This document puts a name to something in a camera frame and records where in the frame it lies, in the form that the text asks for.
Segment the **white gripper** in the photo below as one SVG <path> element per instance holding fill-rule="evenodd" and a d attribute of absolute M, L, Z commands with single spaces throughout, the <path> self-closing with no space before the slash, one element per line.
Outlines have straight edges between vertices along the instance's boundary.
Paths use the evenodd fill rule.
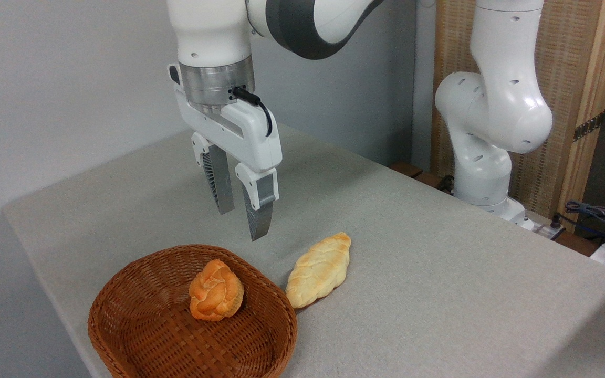
<path fill-rule="evenodd" d="M 205 174 L 218 212 L 234 209 L 227 153 L 236 158 L 252 241 L 269 232 L 274 202 L 279 199 L 278 173 L 283 160 L 278 125 L 271 111 L 244 100 L 205 112 L 187 101 L 178 63 L 168 65 L 184 122 L 194 131 L 195 160 Z"/>

